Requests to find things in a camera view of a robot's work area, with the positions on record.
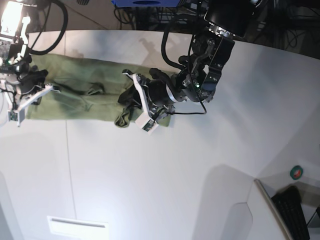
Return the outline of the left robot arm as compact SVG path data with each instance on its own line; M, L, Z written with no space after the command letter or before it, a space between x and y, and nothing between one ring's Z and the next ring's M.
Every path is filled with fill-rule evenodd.
M158 68L150 76L122 73L133 84L118 99L122 105L140 109L161 109L173 115L171 106L185 100L210 102L222 76L223 67L231 57L235 37L243 38L260 5L259 0L199 0L194 15L181 13L166 26L161 41L161 56L179 73L169 76ZM191 28L187 55L178 62L168 58L166 47L171 28L186 21Z

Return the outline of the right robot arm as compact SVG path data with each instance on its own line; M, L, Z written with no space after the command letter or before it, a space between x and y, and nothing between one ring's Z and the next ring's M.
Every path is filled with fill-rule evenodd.
M48 7L56 5L62 12L62 27L57 39L45 50L35 50L36 41L29 45L28 27L33 17L31 9L38 9L43 0L9 0L0 16L0 91L23 98L44 89L47 70L32 65L32 56L50 53L62 40L69 21L66 6L60 0L48 0Z

